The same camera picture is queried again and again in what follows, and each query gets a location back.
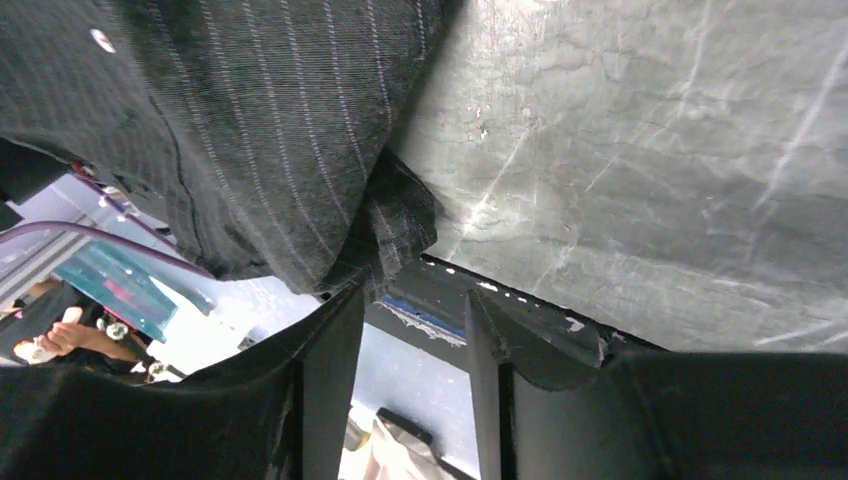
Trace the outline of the black pinstriped shirt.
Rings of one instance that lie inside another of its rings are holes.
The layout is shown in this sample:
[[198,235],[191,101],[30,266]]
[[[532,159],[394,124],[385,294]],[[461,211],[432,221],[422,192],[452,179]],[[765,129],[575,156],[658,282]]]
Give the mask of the black pinstriped shirt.
[[379,297],[437,241],[388,148],[453,1],[5,1],[1,138],[153,203],[220,280]]

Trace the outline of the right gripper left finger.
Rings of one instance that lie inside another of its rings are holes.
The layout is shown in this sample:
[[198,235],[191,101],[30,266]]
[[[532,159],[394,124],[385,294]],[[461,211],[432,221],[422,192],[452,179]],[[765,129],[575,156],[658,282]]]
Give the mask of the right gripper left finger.
[[306,318],[182,381],[131,386],[77,366],[1,372],[5,479],[334,479],[365,302]]

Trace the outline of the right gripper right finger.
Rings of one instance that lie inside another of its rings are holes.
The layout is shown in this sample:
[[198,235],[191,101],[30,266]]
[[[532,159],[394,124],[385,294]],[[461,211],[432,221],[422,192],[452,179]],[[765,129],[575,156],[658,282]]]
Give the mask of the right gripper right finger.
[[847,358],[622,343],[593,362],[468,294],[485,479],[843,479]]

